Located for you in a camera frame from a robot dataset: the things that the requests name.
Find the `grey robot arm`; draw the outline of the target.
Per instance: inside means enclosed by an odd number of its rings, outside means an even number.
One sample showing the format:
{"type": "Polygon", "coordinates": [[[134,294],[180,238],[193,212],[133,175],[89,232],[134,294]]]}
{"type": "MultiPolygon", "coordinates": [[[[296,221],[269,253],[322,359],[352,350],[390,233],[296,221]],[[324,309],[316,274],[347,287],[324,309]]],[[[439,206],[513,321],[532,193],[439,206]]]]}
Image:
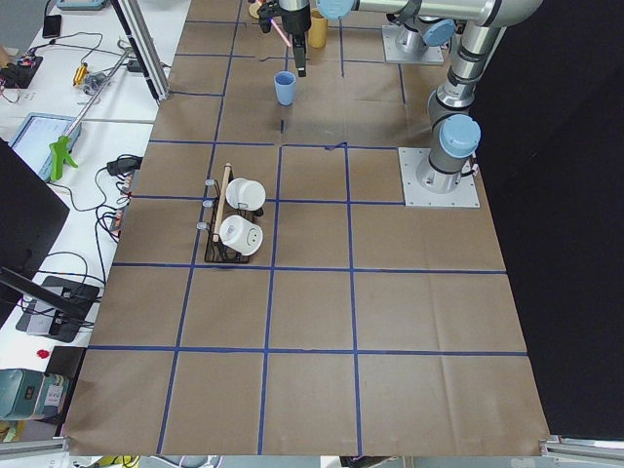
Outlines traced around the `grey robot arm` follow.
{"type": "Polygon", "coordinates": [[[353,11],[392,14],[400,22],[414,17],[459,20],[463,33],[450,51],[446,81],[429,97],[432,145],[415,173],[420,185],[439,194],[453,191],[462,168],[481,138],[476,121],[468,116],[476,86],[483,76],[498,37],[512,25],[528,19],[540,1],[319,1],[323,16],[339,20],[353,11]]]}
{"type": "MultiPolygon", "coordinates": [[[[320,14],[328,20],[341,20],[353,11],[378,12],[386,15],[393,30],[395,46],[402,52],[425,50],[444,45],[455,32],[455,21],[435,18],[419,12],[418,1],[318,1],[320,14]]],[[[312,10],[308,1],[261,1],[257,10],[258,23],[268,33],[274,19],[279,18],[290,40],[295,69],[306,75],[306,34],[312,26],[312,10]]]]}

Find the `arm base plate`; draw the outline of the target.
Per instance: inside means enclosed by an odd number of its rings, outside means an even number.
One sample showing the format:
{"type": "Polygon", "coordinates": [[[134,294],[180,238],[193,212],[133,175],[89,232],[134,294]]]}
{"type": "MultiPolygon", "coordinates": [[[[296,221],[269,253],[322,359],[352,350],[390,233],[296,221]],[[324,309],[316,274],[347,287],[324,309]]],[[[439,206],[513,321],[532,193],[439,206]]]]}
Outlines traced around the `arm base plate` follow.
{"type": "Polygon", "coordinates": [[[445,61],[439,46],[427,46],[418,32],[402,25],[384,25],[381,35],[387,63],[438,66],[445,61]]]}
{"type": "Polygon", "coordinates": [[[430,165],[429,148],[399,147],[398,155],[405,205],[425,209],[478,209],[474,171],[466,162],[454,175],[430,165]]]}

